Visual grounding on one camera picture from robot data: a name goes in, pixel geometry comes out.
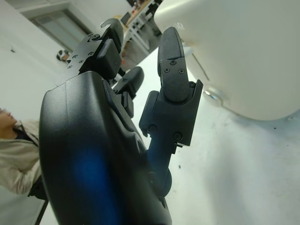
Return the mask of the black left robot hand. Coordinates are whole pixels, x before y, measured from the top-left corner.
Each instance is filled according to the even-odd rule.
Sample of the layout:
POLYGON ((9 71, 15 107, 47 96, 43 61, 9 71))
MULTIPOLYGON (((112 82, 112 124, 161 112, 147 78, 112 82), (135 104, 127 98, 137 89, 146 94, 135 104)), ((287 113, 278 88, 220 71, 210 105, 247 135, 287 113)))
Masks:
POLYGON ((144 73, 135 67, 115 86, 123 28, 103 22, 67 62, 65 81, 46 92, 40 111, 42 177, 61 225, 170 225, 165 200, 177 147, 189 146, 203 84, 188 79, 174 27, 158 49, 161 88, 148 95, 138 126, 133 99, 144 73))

